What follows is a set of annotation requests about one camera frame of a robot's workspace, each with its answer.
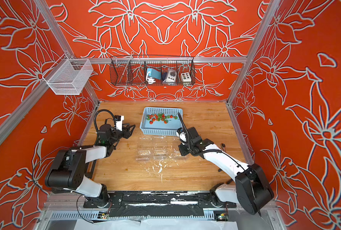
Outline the clear plastic clamshell container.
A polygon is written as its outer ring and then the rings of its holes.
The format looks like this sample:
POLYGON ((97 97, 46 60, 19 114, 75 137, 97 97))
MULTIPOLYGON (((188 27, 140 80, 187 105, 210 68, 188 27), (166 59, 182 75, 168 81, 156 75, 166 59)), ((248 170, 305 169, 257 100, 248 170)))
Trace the clear plastic clamshell container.
POLYGON ((172 145, 170 148, 170 158, 174 161, 186 161, 188 156, 181 155, 178 145, 172 145))

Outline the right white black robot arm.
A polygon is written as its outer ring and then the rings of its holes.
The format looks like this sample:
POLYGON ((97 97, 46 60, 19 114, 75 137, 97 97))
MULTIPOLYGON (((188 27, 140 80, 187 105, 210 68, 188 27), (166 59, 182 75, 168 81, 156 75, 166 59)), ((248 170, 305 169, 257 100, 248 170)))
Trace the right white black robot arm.
POLYGON ((209 201, 216 207, 224 203, 239 204, 247 213, 255 215, 274 198, 274 192, 263 169, 256 163, 249 165, 227 154, 209 139, 202 139, 194 127, 179 128, 177 137, 182 156, 201 157, 226 173, 235 183, 219 183, 210 189, 209 201))

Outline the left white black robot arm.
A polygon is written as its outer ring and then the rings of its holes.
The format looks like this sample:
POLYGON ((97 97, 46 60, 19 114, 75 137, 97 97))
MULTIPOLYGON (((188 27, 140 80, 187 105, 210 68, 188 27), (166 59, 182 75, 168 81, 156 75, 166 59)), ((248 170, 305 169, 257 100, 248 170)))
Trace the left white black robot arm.
POLYGON ((121 139, 132 136, 135 125, 124 123, 124 116, 107 109, 97 111, 93 118, 96 140, 93 145, 60 150, 46 175, 45 185, 84 196, 95 207, 110 204, 107 186, 97 183, 87 173, 89 164, 110 157, 121 139))

